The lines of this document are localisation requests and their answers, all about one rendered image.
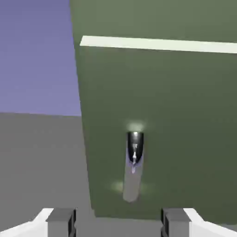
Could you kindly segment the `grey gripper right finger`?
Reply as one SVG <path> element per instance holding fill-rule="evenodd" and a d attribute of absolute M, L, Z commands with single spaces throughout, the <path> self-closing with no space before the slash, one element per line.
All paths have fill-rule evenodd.
<path fill-rule="evenodd" d="M 237 231 L 205 221 L 193 208 L 162 208 L 161 237 L 237 237 Z"/>

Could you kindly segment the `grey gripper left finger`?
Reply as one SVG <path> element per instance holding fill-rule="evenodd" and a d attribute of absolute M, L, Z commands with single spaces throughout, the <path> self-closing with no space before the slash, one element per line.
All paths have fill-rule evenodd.
<path fill-rule="evenodd" d="M 43 208 L 32 220 L 0 232 L 0 237 L 76 237 L 76 209 Z"/>

